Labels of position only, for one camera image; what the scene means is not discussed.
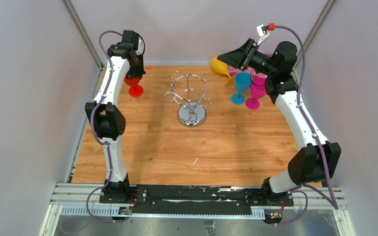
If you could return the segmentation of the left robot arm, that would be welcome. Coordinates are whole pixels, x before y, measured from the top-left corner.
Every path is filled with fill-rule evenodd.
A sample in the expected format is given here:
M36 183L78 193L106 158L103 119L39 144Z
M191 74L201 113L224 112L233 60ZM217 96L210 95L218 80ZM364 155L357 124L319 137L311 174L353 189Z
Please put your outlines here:
M145 42L132 30L120 34L120 42L104 50L107 69L102 85L85 112L95 140L102 145L106 161L106 180L101 189L101 203L125 204L136 200L136 189L130 186L124 164L122 139L126 118L119 110L119 95L125 79L137 81L145 75L143 56Z

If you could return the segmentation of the chrome wine glass rack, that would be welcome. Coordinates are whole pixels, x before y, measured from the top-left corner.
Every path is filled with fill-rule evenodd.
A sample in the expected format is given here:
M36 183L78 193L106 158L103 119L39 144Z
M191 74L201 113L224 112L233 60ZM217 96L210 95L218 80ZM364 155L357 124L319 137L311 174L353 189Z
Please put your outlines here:
M206 106L202 104L206 101L211 104L207 97L208 73L196 75L192 73L181 73L178 70L169 74L173 81L169 85L170 89L164 94L166 101L176 103L177 119L179 123L188 128L201 126L207 119Z

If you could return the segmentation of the blue wine glass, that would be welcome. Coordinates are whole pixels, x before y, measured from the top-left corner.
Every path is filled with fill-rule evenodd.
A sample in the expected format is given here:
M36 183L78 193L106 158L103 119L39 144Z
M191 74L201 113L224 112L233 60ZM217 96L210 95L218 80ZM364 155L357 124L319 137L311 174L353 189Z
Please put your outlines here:
M231 101L235 105L242 105L245 102L244 93L250 89L251 75L246 72L240 72L234 77L235 94L231 96Z

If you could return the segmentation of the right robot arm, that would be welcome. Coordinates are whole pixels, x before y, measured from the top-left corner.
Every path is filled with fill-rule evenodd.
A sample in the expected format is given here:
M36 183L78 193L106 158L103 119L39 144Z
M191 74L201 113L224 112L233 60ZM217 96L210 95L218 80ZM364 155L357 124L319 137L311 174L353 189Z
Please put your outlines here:
M268 56L258 51L257 42L248 39L240 48L218 55L217 59L237 69L249 67L266 75L266 94L283 114L296 141L298 152L289 161L287 170L264 180L263 202L274 205L289 190L311 182L325 181L331 188L341 148L318 129L302 101L299 86L291 75L297 62L296 45L282 41Z

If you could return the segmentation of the yellow wine glass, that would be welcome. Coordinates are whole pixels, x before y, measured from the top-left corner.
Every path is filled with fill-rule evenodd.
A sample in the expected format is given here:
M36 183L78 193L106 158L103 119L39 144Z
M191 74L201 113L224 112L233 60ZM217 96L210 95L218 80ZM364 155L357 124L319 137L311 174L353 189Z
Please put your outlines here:
M210 62L211 68L220 75L225 75L229 77L229 80L227 82L228 86L234 86L235 76L237 75L237 72L229 71L229 66L218 60L217 57L214 57Z

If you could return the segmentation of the red wine glass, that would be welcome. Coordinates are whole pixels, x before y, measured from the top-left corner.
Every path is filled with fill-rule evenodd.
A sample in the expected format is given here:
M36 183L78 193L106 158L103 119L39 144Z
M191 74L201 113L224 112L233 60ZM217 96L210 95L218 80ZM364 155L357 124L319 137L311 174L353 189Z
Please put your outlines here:
M139 84L140 82L139 77L125 76L124 82L129 86L128 93L131 97L137 98L143 94L144 89Z

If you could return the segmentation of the pink wine glass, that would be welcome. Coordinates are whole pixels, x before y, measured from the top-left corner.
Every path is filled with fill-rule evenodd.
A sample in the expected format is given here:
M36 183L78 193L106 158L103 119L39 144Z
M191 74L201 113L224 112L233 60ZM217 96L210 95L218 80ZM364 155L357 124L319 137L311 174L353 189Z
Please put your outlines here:
M265 78L253 76L250 93L252 97L246 100L245 105L251 110L256 110L260 106L259 99L266 95Z

